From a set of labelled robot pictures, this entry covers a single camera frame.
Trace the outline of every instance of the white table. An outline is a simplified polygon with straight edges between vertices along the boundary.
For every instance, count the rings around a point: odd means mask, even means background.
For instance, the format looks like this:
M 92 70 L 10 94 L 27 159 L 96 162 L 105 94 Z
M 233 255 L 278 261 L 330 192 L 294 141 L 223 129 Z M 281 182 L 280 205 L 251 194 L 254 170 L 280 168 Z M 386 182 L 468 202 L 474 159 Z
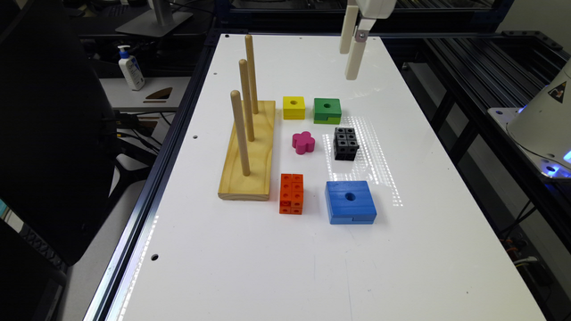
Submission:
M 220 39 L 128 295 L 114 303 L 121 319 L 544 320 L 380 39 L 356 81 L 344 80 L 338 46 L 254 36 L 258 96 L 277 101 L 270 198 L 232 202 L 217 191 L 244 36 Z M 282 119 L 285 95 L 305 97 L 306 120 Z M 313 124 L 314 97 L 341 99 L 355 162 L 331 160 L 335 126 Z M 317 143 L 301 156 L 291 139 L 304 130 Z M 301 216 L 278 214 L 280 173 L 304 174 Z M 325 183 L 346 179 L 368 180 L 374 225 L 329 225 Z

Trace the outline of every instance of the yellow block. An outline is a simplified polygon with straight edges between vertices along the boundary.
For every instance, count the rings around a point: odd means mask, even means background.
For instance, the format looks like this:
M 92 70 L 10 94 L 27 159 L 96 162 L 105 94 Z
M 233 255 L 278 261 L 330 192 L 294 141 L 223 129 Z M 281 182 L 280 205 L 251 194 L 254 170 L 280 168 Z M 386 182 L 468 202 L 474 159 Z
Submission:
M 284 97 L 284 119 L 305 119 L 305 101 L 303 97 Z
M 250 175 L 242 174 L 236 126 L 228 144 L 226 161 L 220 179 L 218 197 L 231 201 L 267 201 L 269 199 L 269 174 L 274 145 L 274 117 L 276 102 L 258 101 L 258 113 L 253 115 L 254 141 L 247 142 Z

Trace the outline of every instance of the white bottle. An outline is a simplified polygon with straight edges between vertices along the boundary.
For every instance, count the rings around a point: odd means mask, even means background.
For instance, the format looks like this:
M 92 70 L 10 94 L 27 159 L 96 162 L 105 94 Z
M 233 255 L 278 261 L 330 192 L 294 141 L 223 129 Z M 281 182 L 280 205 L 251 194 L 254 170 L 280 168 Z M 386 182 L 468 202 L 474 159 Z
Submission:
M 128 86 L 133 90 L 139 90 L 145 85 L 145 78 L 143 78 L 143 73 L 137 59 L 134 56 L 129 55 L 125 48 L 129 48 L 130 45 L 118 45 L 120 51 L 119 55 L 121 59 L 119 60 L 119 67 L 123 71 L 123 76 L 127 80 Z

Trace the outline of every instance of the wooden base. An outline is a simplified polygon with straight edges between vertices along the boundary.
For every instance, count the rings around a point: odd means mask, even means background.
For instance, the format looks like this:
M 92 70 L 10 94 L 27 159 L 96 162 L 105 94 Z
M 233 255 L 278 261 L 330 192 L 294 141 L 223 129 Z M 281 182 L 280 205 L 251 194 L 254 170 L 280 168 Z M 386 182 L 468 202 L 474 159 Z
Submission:
M 253 115 L 255 140 L 248 142 L 250 175 L 242 175 L 236 126 L 228 144 L 224 170 L 220 180 L 218 197 L 230 201 L 267 201 L 269 199 L 269 174 L 274 145 L 274 118 L 276 102 L 258 101 L 258 114 Z

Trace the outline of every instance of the blue block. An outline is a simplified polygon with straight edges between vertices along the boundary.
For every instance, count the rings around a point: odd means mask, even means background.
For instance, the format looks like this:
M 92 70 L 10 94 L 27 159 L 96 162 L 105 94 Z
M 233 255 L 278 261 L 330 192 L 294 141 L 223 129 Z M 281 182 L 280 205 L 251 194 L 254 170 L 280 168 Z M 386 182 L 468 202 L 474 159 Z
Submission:
M 331 224 L 373 224 L 377 217 L 366 181 L 327 182 L 325 197 Z

